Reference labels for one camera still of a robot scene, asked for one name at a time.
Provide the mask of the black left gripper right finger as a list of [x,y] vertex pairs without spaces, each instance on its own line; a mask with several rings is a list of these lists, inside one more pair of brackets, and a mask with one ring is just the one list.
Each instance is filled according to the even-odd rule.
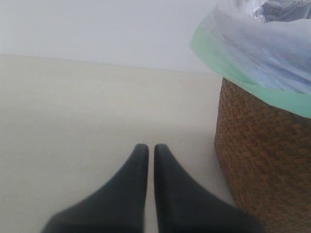
[[252,215],[204,189],[165,144],[155,145],[154,193],[160,233],[263,233]]

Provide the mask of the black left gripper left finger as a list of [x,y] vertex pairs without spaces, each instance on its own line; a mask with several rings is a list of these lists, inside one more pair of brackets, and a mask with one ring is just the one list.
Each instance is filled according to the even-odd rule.
[[135,145],[119,171],[98,191],[53,215],[44,233],[144,232],[149,149]]

